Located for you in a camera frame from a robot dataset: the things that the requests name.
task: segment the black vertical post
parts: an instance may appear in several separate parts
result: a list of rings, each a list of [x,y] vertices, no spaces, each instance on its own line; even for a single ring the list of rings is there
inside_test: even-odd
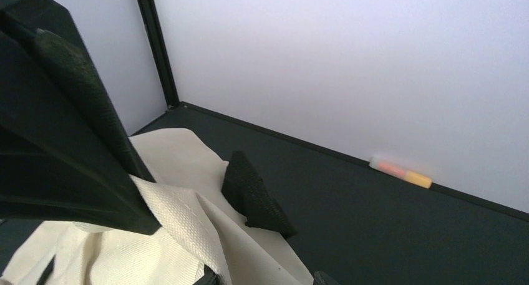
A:
[[[180,103],[180,100],[178,99],[175,79],[173,78],[169,56],[163,41],[162,28],[160,27],[154,0],[138,0],[138,5],[140,6],[150,48],[160,76],[160,82],[162,83],[165,102],[169,109],[175,108]]]

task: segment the white panel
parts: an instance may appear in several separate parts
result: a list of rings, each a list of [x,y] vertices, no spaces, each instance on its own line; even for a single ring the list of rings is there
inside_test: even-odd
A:
[[[137,0],[55,0],[83,38],[128,134],[166,109]]]
[[[529,0],[156,0],[183,101],[529,212]]]

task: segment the white cloth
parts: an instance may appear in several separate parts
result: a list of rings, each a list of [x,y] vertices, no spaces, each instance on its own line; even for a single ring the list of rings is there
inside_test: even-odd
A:
[[[313,283],[279,233],[244,225],[245,217],[221,193],[227,162],[193,132],[162,129],[131,141],[157,182],[131,179],[162,227],[146,236],[45,222],[19,248],[2,280],[35,284],[55,254],[48,284],[187,285],[203,276],[204,264],[227,285]]]

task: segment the black floor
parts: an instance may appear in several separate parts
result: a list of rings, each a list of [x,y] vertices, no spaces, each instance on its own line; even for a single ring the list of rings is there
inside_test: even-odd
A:
[[[290,245],[343,285],[529,284],[527,222],[196,110],[147,130],[169,127],[246,152],[299,230]]]

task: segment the marker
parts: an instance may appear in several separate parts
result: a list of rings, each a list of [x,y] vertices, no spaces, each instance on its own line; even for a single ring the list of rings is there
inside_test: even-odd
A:
[[[369,166],[374,168],[375,170],[379,170],[383,173],[392,175],[404,181],[408,181],[409,183],[418,185],[420,187],[430,188],[430,186],[432,186],[431,178],[416,173],[414,171],[398,167],[397,165],[385,162],[384,160],[380,160],[378,158],[372,158],[371,162],[369,163]]]

